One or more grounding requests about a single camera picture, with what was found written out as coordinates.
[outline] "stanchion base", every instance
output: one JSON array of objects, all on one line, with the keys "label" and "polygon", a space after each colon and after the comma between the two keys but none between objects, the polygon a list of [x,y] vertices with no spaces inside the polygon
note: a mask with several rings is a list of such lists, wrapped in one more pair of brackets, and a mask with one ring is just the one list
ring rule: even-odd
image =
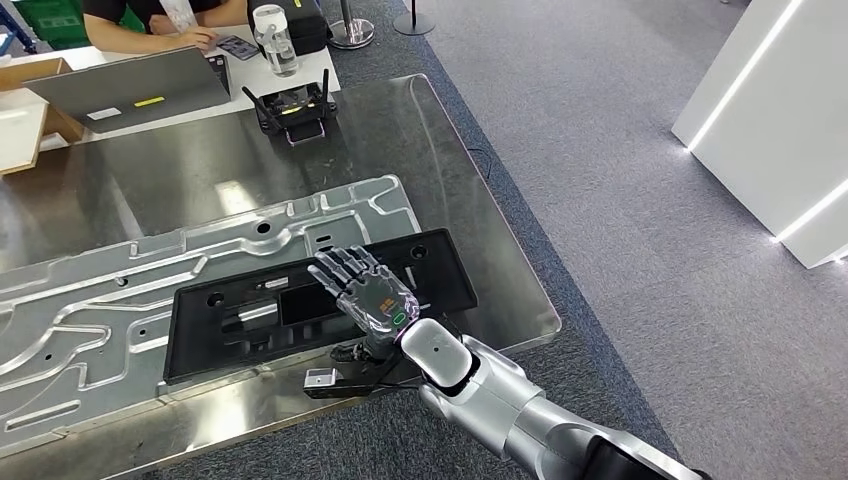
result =
[{"label": "stanchion base", "polygon": [[351,34],[348,35],[344,20],[330,25],[333,38],[329,40],[330,45],[342,50],[355,50],[362,48],[374,40],[374,24],[368,20],[354,18],[351,21]]},{"label": "stanchion base", "polygon": [[402,33],[404,35],[424,35],[425,33],[430,33],[430,31],[436,28],[436,22],[431,20],[427,15],[419,13],[415,15],[415,26],[413,27],[412,13],[404,13],[395,19],[394,27],[398,33]]}]

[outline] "water bottle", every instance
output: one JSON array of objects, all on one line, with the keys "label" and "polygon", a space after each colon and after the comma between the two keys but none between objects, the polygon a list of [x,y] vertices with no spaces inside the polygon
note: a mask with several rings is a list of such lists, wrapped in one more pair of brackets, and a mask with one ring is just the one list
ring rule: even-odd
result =
[{"label": "water bottle", "polygon": [[265,49],[265,58],[271,71],[280,77],[289,77],[297,72],[297,55],[289,36],[286,12],[279,5],[262,5],[253,10],[256,31],[253,36]]}]

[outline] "yellow sticker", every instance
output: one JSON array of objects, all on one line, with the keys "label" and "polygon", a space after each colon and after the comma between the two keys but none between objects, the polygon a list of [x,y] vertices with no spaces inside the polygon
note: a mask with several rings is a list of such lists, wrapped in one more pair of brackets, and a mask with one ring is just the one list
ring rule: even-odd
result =
[{"label": "yellow sticker", "polygon": [[165,100],[165,97],[156,97],[156,98],[150,98],[150,99],[147,99],[147,100],[142,100],[140,102],[135,102],[133,105],[135,105],[136,107],[146,107],[147,105],[150,105],[150,104],[153,104],[153,103],[159,103],[159,102],[162,102],[164,100]]},{"label": "yellow sticker", "polygon": [[[315,106],[314,103],[310,103],[309,105],[307,105],[307,107],[309,107],[309,108],[312,108],[314,106]],[[283,110],[283,115],[288,115],[290,113],[298,112],[298,111],[300,111],[301,108],[303,108],[303,107],[294,107],[294,108],[290,108],[288,110]]]}]

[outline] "robot finger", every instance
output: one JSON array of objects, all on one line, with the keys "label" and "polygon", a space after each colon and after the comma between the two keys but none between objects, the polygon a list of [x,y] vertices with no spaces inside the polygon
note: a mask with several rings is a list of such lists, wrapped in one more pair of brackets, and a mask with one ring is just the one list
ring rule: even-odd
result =
[{"label": "robot finger", "polygon": [[330,295],[332,295],[334,298],[339,298],[339,296],[341,296],[342,291],[339,286],[333,279],[331,279],[326,273],[324,273],[323,270],[316,267],[315,265],[310,265],[306,267],[306,269],[309,270],[309,273],[311,273],[313,277],[315,277],[315,280],[318,280],[319,282],[321,282],[321,285],[324,285],[324,289],[330,292]]},{"label": "robot finger", "polygon": [[338,252],[335,252],[335,254],[338,255],[340,259],[342,259],[345,266],[349,268],[353,272],[353,275],[356,277],[358,277],[363,271],[368,268],[365,266],[364,263],[360,262],[358,258],[347,253],[347,251],[345,250],[339,250]]},{"label": "robot finger", "polygon": [[397,276],[394,273],[392,273],[391,270],[389,270],[389,267],[387,267],[385,265],[380,265],[379,267],[377,267],[377,271],[375,273],[377,273],[378,275],[385,278],[386,281],[389,282],[389,285],[391,285],[392,288],[395,289],[395,291],[398,291],[398,292],[408,292],[409,291],[409,287],[407,287],[406,284],[401,282],[400,279],[397,278]]},{"label": "robot finger", "polygon": [[362,260],[363,262],[365,262],[366,265],[368,265],[368,270],[374,271],[380,265],[380,262],[378,262],[373,255],[368,253],[367,250],[362,248],[361,245],[354,245],[350,247],[350,249],[357,257],[359,257],[360,260]]},{"label": "robot finger", "polygon": [[[334,248],[332,252],[338,255],[337,250],[339,249]],[[327,267],[327,269],[330,270],[333,275],[338,277],[338,279],[341,280],[342,285],[347,285],[348,283],[350,283],[351,280],[353,280],[353,277],[351,277],[350,274],[347,273],[347,270],[344,269],[342,264],[338,260],[327,255],[326,253],[318,252],[315,254],[315,258],[317,258],[319,262],[324,264],[324,266]]]}]

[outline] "led light strip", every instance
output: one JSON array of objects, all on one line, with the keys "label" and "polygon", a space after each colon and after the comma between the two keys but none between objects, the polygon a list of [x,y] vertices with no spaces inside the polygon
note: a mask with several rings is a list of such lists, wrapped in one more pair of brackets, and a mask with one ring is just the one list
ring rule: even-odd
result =
[{"label": "led light strip", "polygon": [[818,203],[813,205],[813,208],[807,210],[803,215],[798,217],[797,220],[790,223],[788,227],[783,229],[782,232],[778,233],[777,236],[772,239],[772,242],[777,243],[786,240],[786,237],[792,235],[793,233],[798,231],[799,228],[806,225],[807,222],[809,222],[813,219],[813,217],[821,213],[822,210],[830,206],[831,203],[835,202],[836,199],[841,197],[845,192],[848,192],[848,180],[845,180],[844,182],[840,183],[838,187],[834,188],[833,191],[825,195],[824,198],[822,198],[821,200],[819,200]]},{"label": "led light strip", "polygon": [[848,248],[837,253],[836,255],[831,257],[831,259],[833,260],[834,263],[843,264],[843,263],[845,263],[845,257],[848,257]]},{"label": "led light strip", "polygon": [[754,69],[754,67],[757,65],[757,62],[760,61],[760,58],[762,58],[763,54],[766,53],[766,50],[768,50],[772,42],[774,42],[774,39],[777,38],[777,35],[780,33],[781,30],[783,30],[783,27],[786,26],[786,24],[789,22],[789,19],[792,18],[792,15],[795,14],[795,11],[798,10],[798,7],[800,7],[801,3],[803,2],[804,0],[792,0],[791,2],[789,2],[789,5],[786,7],[786,10],[783,11],[783,13],[774,23],[774,25],[772,25],[771,30],[769,30],[769,33],[766,35],[766,38],[763,39],[762,43],[760,43],[760,46],[757,47],[757,50],[755,50],[754,54],[751,55],[751,58],[748,60],[748,63],[745,64],[745,66],[742,68],[742,71],[739,72],[739,75],[736,77],[735,80],[733,80],[733,83],[730,84],[730,88],[728,88],[727,92],[724,93],[724,96],[721,97],[721,100],[718,102],[718,105],[716,105],[716,108],[713,110],[710,116],[707,117],[707,121],[704,122],[704,125],[702,125],[701,129],[698,130],[698,133],[695,134],[695,138],[693,138],[692,141],[689,142],[687,150],[691,152],[692,150],[695,150],[695,147],[697,147],[699,143],[701,143],[701,140],[704,138],[704,135],[707,134],[707,131],[710,129],[710,127],[713,126],[713,123],[715,123],[718,116],[721,115],[721,112],[722,110],[724,110],[724,107],[726,107],[727,104],[730,102],[730,99],[733,98],[734,95],[736,95],[736,91],[739,90],[739,87],[742,85],[742,82],[744,82],[745,79],[748,78],[748,75],[751,73],[751,70]]}]

